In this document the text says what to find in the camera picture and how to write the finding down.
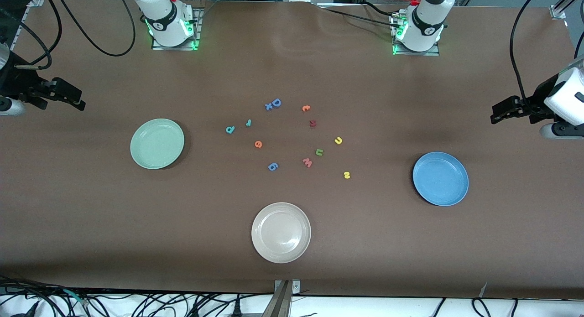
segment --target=blue plate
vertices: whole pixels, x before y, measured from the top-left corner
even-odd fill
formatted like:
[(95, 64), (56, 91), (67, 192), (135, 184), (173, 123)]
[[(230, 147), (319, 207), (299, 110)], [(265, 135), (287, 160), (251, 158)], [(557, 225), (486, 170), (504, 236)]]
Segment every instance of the blue plate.
[(469, 175), (454, 156), (432, 151), (413, 167), (413, 184), (428, 202), (450, 207), (463, 200), (469, 191)]

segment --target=green plate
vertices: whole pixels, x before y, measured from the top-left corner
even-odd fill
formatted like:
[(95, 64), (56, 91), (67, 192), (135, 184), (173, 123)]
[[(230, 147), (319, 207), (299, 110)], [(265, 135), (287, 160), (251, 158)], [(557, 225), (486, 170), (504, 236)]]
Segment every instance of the green plate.
[(161, 169), (177, 160), (184, 148), (184, 133), (171, 120), (157, 118), (148, 121), (132, 137), (130, 153), (138, 165), (146, 169)]

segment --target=table surface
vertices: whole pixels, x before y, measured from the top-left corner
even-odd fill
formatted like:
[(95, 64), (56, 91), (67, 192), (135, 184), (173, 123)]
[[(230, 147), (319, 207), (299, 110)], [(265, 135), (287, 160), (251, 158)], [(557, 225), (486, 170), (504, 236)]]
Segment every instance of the table surface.
[[(119, 1), (67, 1), (101, 47), (127, 47)], [(392, 55), (383, 26), (308, 3), (219, 2), (198, 51), (151, 51), (130, 7), (137, 41), (120, 58), (96, 51), (61, 13), (63, 38), (40, 74), (83, 90), (85, 111), (50, 102), (0, 119), (3, 273), (107, 288), (270, 291), (274, 279), (298, 278), (314, 294), (476, 296), (485, 282), (486, 296), (584, 294), (584, 144), (544, 140), (526, 119), (490, 124), (490, 107), (518, 93), (517, 9), (454, 8), (440, 57), (409, 57)], [(47, 44), (55, 23), (48, 4), (27, 19)], [(528, 92), (571, 60), (565, 24), (546, 9), (526, 10), (516, 35)], [(27, 35), (15, 51), (41, 53)], [(266, 111), (275, 98), (282, 106)], [(163, 170), (129, 152), (154, 118), (186, 135)], [(454, 207), (413, 188), (413, 164), (428, 151), (469, 172)], [(280, 201), (313, 230), (285, 265), (261, 258), (250, 236), (255, 215)]]

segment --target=plate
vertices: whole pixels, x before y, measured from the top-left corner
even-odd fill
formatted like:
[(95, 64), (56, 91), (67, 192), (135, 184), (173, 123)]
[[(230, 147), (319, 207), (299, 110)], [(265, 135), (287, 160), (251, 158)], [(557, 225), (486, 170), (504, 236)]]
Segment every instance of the plate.
[(130, 142), (130, 153), (138, 165), (161, 169), (177, 160), (184, 148), (184, 133), (171, 120), (150, 120), (136, 130)]
[(304, 212), (291, 203), (272, 203), (262, 209), (252, 225), (252, 242), (264, 259), (288, 263), (308, 248), (311, 230)]
[(469, 175), (454, 156), (432, 151), (417, 160), (413, 167), (413, 184), (426, 201), (450, 207), (467, 195)]

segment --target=white plate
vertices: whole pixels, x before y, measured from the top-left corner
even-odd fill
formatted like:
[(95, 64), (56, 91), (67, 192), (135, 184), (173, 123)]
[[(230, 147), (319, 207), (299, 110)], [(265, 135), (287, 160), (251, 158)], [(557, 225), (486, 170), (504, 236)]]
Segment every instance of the white plate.
[(262, 209), (252, 225), (252, 242), (264, 259), (288, 263), (298, 259), (310, 243), (310, 222), (294, 204), (272, 203)]
[(146, 169), (162, 169), (171, 165), (184, 148), (184, 133), (171, 120), (150, 120), (136, 130), (130, 142), (130, 153), (138, 165)]

